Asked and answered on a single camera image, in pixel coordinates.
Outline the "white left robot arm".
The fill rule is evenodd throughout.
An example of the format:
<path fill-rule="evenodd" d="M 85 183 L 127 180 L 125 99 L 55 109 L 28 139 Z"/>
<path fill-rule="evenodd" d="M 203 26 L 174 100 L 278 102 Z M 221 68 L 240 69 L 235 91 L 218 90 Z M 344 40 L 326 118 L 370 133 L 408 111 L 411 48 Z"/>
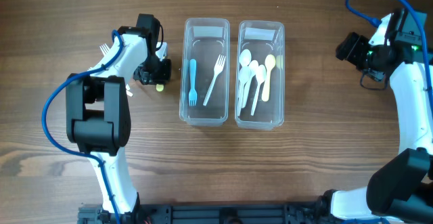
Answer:
<path fill-rule="evenodd" d="M 108 223 L 128 219 L 138 209 L 125 154 L 131 134 L 127 85 L 131 79 L 155 86 L 168 82 L 170 60 L 161 32 L 160 26 L 122 26 L 113 31 L 112 46 L 102 47 L 95 66 L 68 77 L 66 133 L 93 166 Z"/>

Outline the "blue plastic fork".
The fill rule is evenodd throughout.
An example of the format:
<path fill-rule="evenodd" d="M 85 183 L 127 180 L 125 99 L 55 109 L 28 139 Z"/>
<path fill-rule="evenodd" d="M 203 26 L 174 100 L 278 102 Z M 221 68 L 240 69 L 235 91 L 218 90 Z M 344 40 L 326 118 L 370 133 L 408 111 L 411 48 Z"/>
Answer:
<path fill-rule="evenodd" d="M 197 62 L 195 59 L 189 61 L 189 80 L 190 80 L 190 90 L 189 90 L 189 106 L 194 107 L 197 103 L 198 94 L 196 91 L 196 71 Z"/>

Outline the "white plastic spoon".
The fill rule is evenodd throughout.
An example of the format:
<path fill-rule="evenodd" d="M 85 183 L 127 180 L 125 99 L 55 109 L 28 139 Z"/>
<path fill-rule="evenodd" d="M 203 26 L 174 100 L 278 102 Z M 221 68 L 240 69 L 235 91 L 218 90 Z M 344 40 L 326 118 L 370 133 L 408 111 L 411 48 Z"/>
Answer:
<path fill-rule="evenodd" d="M 240 115 L 240 110 L 242 107 L 242 95 L 243 95 L 243 90 L 244 90 L 244 86 L 247 83 L 248 79 L 250 78 L 250 74 L 251 74 L 251 69 L 249 66 L 245 66 L 242 67 L 240 72 L 239 72 L 239 91 L 238 91 L 238 95 L 237 95 L 237 116 Z"/>
<path fill-rule="evenodd" d="M 257 60 L 252 60 L 251 63 L 248 65 L 249 69 L 250 69 L 250 74 L 249 77 L 247 79 L 247 82 L 244 86 L 244 92 L 243 92 L 243 96 L 242 96 L 242 108 L 246 107 L 246 103 L 247 103 L 247 99 L 248 99 L 248 94 L 250 91 L 250 85 L 252 82 L 253 77 L 256 74 L 256 69 L 258 68 L 258 61 Z"/>
<path fill-rule="evenodd" d="M 239 56 L 238 62 L 241 67 L 247 67 L 252 61 L 252 54 L 249 49 L 244 49 Z"/>
<path fill-rule="evenodd" d="M 264 83 L 265 79 L 266 79 L 266 68 L 264 65 L 260 65 L 257 69 L 256 69 L 256 82 L 257 82 L 257 86 L 256 86 L 256 91 L 254 94 L 254 100 L 253 100 L 253 104 L 252 104 L 252 109 L 251 109 L 251 116 L 254 116 L 255 110 L 256 110 L 256 105 L 257 105 L 257 101 L 258 101 L 258 95 L 260 92 L 260 86 Z"/>

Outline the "yellow plastic spoon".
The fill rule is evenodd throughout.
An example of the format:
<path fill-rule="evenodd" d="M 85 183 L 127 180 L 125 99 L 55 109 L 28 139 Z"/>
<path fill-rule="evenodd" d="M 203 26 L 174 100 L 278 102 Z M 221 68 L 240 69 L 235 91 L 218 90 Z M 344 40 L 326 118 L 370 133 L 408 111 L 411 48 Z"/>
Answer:
<path fill-rule="evenodd" d="M 266 79 L 264 82 L 263 92 L 261 99 L 264 102 L 267 102 L 270 97 L 270 82 L 271 82 L 271 72 L 276 66 L 276 57 L 272 54 L 269 54 L 265 58 L 265 68 L 266 68 Z"/>

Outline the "yellow plastic fork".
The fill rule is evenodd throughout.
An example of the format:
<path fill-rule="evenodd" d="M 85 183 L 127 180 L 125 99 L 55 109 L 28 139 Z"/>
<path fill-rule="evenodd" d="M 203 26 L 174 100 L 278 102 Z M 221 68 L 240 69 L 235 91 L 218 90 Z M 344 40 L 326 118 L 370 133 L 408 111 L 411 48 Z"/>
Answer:
<path fill-rule="evenodd" d="M 163 91 L 163 90 L 164 90 L 164 85 L 156 85 L 156 90 L 157 90 L 158 92 Z"/>

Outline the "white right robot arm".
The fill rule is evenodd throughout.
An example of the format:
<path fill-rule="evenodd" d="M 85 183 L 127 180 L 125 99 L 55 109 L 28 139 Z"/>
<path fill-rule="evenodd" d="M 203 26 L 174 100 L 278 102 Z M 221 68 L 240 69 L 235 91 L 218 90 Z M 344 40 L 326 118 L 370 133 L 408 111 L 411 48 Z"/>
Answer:
<path fill-rule="evenodd" d="M 432 50 L 422 53 L 421 39 L 397 35 L 373 40 L 351 32 L 336 48 L 336 57 L 361 72 L 382 73 L 396 100 L 400 146 L 398 155 L 374 173 L 367 186 L 333 191 L 328 213 L 347 223 L 432 222 Z"/>

